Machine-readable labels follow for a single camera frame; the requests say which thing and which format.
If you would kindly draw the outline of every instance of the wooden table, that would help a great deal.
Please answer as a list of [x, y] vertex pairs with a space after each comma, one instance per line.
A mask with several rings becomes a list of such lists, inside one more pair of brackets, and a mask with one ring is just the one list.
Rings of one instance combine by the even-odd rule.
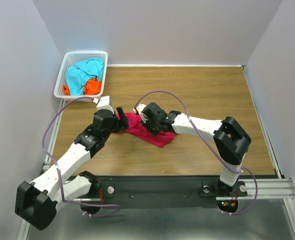
[[[274, 174], [262, 130], [240, 67], [108, 67], [104, 96], [113, 107], [132, 112], [145, 93], [167, 90], [177, 94], [193, 117], [222, 120], [234, 117], [252, 138], [244, 166], [257, 175]], [[154, 93], [142, 103], [156, 102], [166, 112], [184, 112], [172, 96]], [[53, 155], [59, 159], [76, 136], [93, 121], [93, 103], [72, 103], [61, 119]], [[114, 133], [105, 147], [75, 174], [95, 175], [219, 175], [221, 163], [199, 137], [177, 135], [159, 148], [128, 133]]]

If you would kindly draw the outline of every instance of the wall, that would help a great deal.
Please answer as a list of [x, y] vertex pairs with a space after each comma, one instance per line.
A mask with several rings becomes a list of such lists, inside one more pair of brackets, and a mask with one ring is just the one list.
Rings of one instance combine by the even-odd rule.
[[282, 0], [34, 0], [59, 51], [109, 64], [244, 65]]
[[295, 184], [295, 0], [284, 0], [245, 75], [281, 171]]
[[0, 0], [0, 240], [17, 238], [18, 185], [40, 174], [62, 56], [31, 0]]

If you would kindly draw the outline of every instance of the white plastic basket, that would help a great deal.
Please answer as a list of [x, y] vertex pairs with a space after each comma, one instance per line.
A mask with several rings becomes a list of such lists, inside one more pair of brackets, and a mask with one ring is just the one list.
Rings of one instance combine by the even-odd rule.
[[[66, 101], [71, 101], [73, 99], [77, 99], [81, 96], [70, 96], [65, 95], [63, 91], [63, 85], [67, 84], [66, 81], [66, 72], [69, 67], [79, 61], [87, 60], [87, 59], [102, 59], [104, 62], [104, 71], [102, 78], [101, 91], [96, 95], [85, 95], [92, 98], [100, 99], [104, 90], [104, 85], [106, 81], [106, 73], [107, 73], [107, 64], [108, 64], [108, 54], [105, 51], [70, 51], [64, 55], [61, 68], [59, 69], [59, 73], [57, 76], [55, 88], [54, 88], [54, 96], [59, 99], [65, 99]], [[78, 102], [91, 102], [90, 99], [81, 99]]]

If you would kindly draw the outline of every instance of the turquoise towel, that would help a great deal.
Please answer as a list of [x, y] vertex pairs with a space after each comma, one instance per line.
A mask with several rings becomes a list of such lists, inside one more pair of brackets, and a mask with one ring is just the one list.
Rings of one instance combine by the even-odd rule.
[[71, 96], [83, 95], [83, 88], [90, 79], [96, 77], [102, 82], [104, 63], [102, 59], [88, 59], [78, 61], [70, 66], [65, 74], [66, 84]]

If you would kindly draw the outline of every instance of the folded cloth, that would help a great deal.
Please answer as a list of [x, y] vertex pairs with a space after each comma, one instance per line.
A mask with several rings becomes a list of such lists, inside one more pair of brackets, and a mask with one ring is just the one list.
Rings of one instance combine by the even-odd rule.
[[141, 117], [131, 112], [126, 112], [125, 116], [128, 119], [128, 129], [125, 129], [129, 134], [132, 134], [150, 144], [154, 144], [160, 148], [163, 148], [166, 144], [169, 144], [175, 134], [171, 132], [161, 132], [157, 136], [153, 136], [144, 126], [141, 125]]
[[70, 66], [65, 74], [66, 84], [73, 96], [83, 95], [84, 86], [90, 79], [102, 82], [104, 63], [102, 59], [92, 58], [78, 61]]
[[[93, 78], [87, 81], [83, 88], [83, 95], [95, 95], [101, 91], [102, 82], [98, 81], [97, 78]], [[63, 85], [63, 92], [65, 95], [70, 95], [70, 89], [68, 85]]]

